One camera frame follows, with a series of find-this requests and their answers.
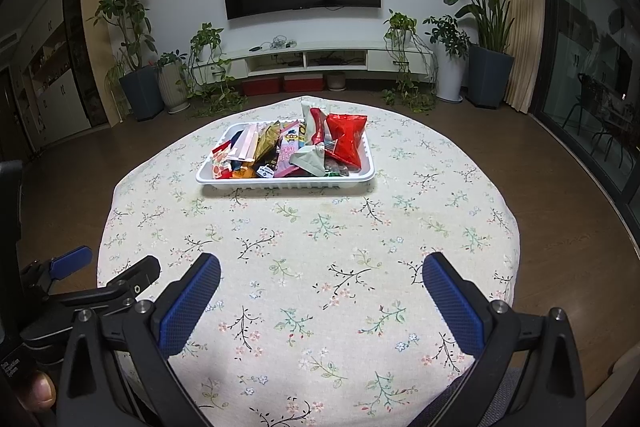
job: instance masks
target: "round table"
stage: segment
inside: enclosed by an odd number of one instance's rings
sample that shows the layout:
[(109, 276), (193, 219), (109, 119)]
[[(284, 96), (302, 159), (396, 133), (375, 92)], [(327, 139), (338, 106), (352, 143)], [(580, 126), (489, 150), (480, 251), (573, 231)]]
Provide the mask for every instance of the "round table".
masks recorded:
[(366, 114), (376, 177), (339, 189), (220, 191), (195, 172), (240, 121), (300, 118), (300, 98), (212, 122), (117, 185), (98, 258), (102, 285), (148, 254), (153, 300), (201, 252), (223, 280), (170, 363), (216, 427), (405, 426), (471, 363), (422, 285), (441, 251), (489, 299), (513, 301), (520, 247), (500, 193), (443, 135)]

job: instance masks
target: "curtain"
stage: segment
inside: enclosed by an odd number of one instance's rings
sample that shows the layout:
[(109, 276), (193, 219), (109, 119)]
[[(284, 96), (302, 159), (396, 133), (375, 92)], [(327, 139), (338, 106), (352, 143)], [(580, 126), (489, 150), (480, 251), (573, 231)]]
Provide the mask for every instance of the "curtain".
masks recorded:
[(545, 0), (510, 0), (515, 22), (509, 35), (507, 53), (515, 57), (507, 84), (505, 102), (527, 112), (538, 76), (542, 32), (545, 24)]

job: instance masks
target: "tray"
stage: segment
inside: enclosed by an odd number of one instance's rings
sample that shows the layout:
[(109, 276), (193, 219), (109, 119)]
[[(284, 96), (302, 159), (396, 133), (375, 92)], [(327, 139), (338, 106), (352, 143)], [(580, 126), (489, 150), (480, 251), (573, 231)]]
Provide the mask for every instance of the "tray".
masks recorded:
[[(288, 124), (296, 120), (280, 120), (283, 124)], [(227, 128), (225, 134), (222, 135), (217, 147), (223, 144), (225, 141), (230, 140), (236, 132), (244, 129), (247, 125), (252, 123), (269, 124), (273, 121), (261, 121), (261, 122), (242, 122), (235, 123)], [(202, 163), (196, 174), (196, 181), (200, 185), (210, 185), (215, 188), (313, 188), (313, 187), (336, 187), (347, 188), (355, 187), (358, 183), (368, 182), (376, 175), (376, 167), (373, 165), (373, 158), (371, 156), (371, 149), (369, 149), (369, 141), (367, 140), (367, 133), (362, 133), (362, 140), (360, 141), (360, 147), (358, 148), (358, 155), (360, 156), (360, 162), (362, 169), (360, 172), (349, 172), (349, 176), (330, 177), (330, 178), (318, 178), (316, 176), (310, 176), (305, 178), (251, 178), (249, 180), (215, 180), (211, 174), (211, 157), (209, 156)]]

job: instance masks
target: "red box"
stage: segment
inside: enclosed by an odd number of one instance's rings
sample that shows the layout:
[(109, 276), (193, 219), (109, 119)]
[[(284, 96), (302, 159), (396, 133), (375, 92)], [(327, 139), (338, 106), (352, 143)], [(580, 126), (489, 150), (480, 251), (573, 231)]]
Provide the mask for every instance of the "red box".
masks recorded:
[(322, 91), (324, 77), (318, 73), (286, 74), (284, 76), (285, 92)]
[(242, 90), (247, 96), (256, 94), (273, 94), (280, 92), (281, 78), (279, 76), (254, 76), (242, 81)]

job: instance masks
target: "blue gripper pad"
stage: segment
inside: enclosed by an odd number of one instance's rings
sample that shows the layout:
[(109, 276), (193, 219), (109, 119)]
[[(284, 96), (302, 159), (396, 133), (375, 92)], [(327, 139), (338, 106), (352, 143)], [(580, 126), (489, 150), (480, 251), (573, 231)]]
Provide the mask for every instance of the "blue gripper pad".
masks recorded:
[(51, 280), (62, 280), (73, 272), (91, 263), (93, 254), (89, 247), (79, 247), (51, 261), (49, 276)]
[(151, 327), (166, 359), (181, 352), (219, 284), (220, 262), (214, 255), (203, 253), (158, 297)]
[(479, 295), (482, 300), (478, 304), (482, 305), (484, 301), (485, 306), (488, 304), (487, 300), (473, 283), (460, 277), (440, 252), (425, 258), (422, 264), (422, 281), (453, 333), (458, 347), (464, 353), (478, 357), (484, 349), (488, 332), (467, 297), (472, 293), (471, 296), (477, 300)]

